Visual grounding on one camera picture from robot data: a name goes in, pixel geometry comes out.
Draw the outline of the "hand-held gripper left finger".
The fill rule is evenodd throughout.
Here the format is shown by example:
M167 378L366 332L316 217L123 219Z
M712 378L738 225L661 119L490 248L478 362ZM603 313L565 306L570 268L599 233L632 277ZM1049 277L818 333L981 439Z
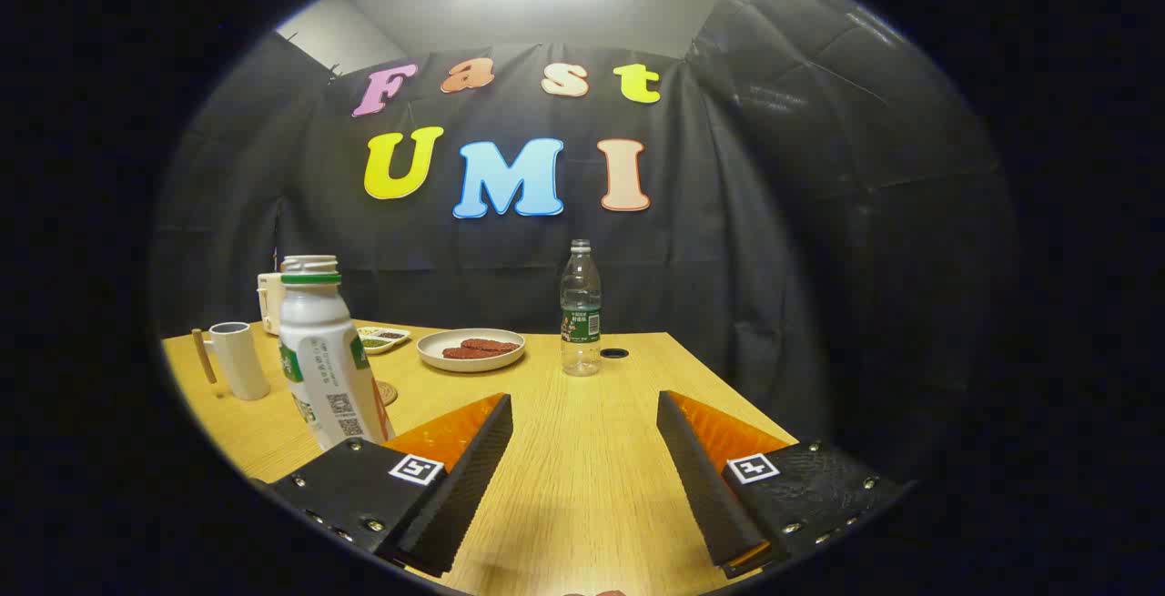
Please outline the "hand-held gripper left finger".
M511 431L511 396L490 393L384 444L343 439L264 494L373 556L442 579Z

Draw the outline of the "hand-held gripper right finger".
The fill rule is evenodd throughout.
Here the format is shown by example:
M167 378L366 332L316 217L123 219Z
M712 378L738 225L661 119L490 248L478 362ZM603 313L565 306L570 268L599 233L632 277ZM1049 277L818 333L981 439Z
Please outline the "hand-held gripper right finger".
M786 442L675 391L659 393L656 427L709 559L727 579L785 570L915 489L836 444Z

